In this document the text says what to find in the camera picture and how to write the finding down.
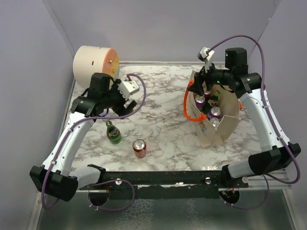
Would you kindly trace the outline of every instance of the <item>can lid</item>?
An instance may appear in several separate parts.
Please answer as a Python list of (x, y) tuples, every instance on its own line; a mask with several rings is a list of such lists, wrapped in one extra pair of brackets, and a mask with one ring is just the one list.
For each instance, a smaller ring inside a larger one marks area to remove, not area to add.
[(204, 90), (204, 94), (205, 94), (205, 95), (209, 95), (209, 94), (211, 94), (211, 90), (207, 90), (207, 89), (205, 89), (205, 90)]
[(197, 95), (195, 97), (195, 102), (197, 103), (204, 103), (205, 101), (206, 101), (206, 98), (204, 96)]
[(219, 115), (222, 114), (222, 111), (221, 111), (221, 109), (219, 107), (212, 107), (211, 108), (211, 113), (214, 116), (219, 116)]
[(216, 127), (219, 123), (220, 123), (220, 120), (217, 119), (216, 117), (213, 117), (210, 119), (209, 121), (214, 127)]
[(145, 147), (145, 141), (142, 139), (137, 139), (132, 145), (136, 150), (142, 150)]

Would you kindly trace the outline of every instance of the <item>metal screw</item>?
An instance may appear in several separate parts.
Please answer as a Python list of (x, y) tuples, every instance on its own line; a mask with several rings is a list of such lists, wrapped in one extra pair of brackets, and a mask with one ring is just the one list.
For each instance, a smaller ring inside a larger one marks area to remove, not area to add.
[(242, 182), (247, 184), (248, 183), (248, 178), (246, 176), (243, 176), (242, 177)]
[(211, 179), (210, 179), (210, 177), (206, 177), (205, 182), (206, 182), (206, 184), (211, 184)]
[(118, 181), (115, 181), (115, 184), (121, 185), (122, 181), (120, 181), (120, 178), (117, 179)]

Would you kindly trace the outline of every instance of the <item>purple can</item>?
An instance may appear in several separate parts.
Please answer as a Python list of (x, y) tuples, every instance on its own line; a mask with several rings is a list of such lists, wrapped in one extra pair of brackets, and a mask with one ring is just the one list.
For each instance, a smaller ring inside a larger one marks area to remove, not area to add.
[(222, 118), (222, 110), (219, 107), (212, 107), (209, 112), (207, 117), (209, 119), (215, 117), (217, 119), (221, 119)]
[(201, 110), (206, 103), (206, 98), (204, 96), (197, 95), (195, 97), (196, 107)]

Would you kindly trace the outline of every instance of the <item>orange bag handle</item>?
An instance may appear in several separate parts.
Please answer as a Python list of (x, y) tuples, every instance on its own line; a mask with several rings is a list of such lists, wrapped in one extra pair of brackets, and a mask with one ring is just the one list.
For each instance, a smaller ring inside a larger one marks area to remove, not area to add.
[[(188, 87), (193, 84), (193, 81), (191, 80), (189, 83), (188, 83)], [(205, 114), (201, 114), (201, 117), (199, 118), (192, 118), (188, 115), (187, 113), (187, 98), (188, 98), (188, 87), (187, 87), (187, 90), (186, 90), (186, 93), (184, 94), (184, 99), (183, 99), (183, 112), (184, 112), (184, 116), (186, 116), (186, 118), (190, 121), (194, 121), (194, 122), (197, 122), (197, 121), (203, 121), (205, 119), (207, 119), (206, 115)]]

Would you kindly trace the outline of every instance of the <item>bottle cap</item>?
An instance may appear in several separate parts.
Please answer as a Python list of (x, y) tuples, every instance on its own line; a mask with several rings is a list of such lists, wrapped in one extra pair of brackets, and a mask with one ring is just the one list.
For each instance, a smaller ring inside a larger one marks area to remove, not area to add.
[(109, 126), (111, 126), (111, 125), (112, 125), (112, 122), (111, 122), (111, 121), (107, 121), (107, 122), (106, 122), (106, 126), (109, 127)]

